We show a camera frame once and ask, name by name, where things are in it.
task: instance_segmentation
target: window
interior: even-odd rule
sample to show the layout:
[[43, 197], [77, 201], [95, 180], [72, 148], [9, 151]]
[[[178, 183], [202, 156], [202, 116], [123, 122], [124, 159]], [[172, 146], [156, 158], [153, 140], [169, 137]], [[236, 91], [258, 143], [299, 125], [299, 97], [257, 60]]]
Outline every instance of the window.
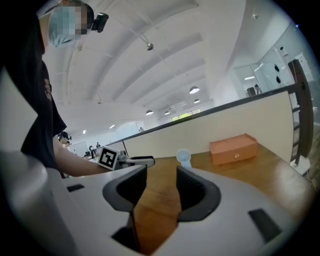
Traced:
[[172, 121], [172, 122], [173, 122], [173, 121], [177, 121], [177, 120], [179, 120], [179, 119], [186, 118], [186, 117], [192, 116], [192, 115], [197, 114], [197, 113], [200, 113], [200, 108], [198, 108], [198, 109], [196, 109], [196, 110], [192, 110], [192, 111], [190, 111], [190, 112], [188, 112], [188, 113], [181, 114], [181, 115], [179, 115], [179, 116], [172, 117], [172, 118], [171, 118], [171, 121]]

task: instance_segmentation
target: camera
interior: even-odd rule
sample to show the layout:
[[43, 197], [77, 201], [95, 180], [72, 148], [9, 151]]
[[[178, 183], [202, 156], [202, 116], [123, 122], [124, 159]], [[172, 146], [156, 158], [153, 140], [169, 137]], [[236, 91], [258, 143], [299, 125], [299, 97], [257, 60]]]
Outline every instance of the camera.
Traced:
[[91, 30], [101, 33], [104, 30], [104, 27], [108, 19], [109, 19], [108, 14], [99, 12], [98, 15], [96, 16], [96, 19], [93, 21]]

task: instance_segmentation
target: black t-shirt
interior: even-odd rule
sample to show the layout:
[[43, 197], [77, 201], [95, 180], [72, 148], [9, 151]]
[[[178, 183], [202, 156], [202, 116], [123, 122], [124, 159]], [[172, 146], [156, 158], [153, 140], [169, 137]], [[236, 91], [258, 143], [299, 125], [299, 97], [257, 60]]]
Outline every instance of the black t-shirt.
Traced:
[[53, 137], [67, 126], [61, 119], [51, 95], [52, 87], [46, 64], [42, 60], [45, 47], [38, 17], [19, 29], [13, 52], [5, 59], [5, 67], [25, 100], [38, 114], [21, 151], [40, 160], [45, 167], [58, 169]]

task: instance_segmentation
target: wooden box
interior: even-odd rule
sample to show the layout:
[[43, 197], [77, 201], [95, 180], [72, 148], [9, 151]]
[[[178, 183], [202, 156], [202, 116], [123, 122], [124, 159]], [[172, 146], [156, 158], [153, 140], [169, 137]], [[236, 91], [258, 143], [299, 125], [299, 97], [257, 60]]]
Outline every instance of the wooden box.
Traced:
[[248, 134], [242, 134], [210, 143], [212, 164], [221, 165], [255, 157], [258, 142]]

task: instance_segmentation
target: face mask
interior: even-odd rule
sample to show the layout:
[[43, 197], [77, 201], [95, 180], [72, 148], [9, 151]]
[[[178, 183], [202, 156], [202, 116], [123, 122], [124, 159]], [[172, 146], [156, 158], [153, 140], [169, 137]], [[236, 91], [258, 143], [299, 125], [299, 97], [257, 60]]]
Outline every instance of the face mask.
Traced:
[[76, 34], [81, 28], [81, 13], [74, 6], [58, 6], [50, 14], [48, 27], [49, 45], [66, 47], [81, 36]]

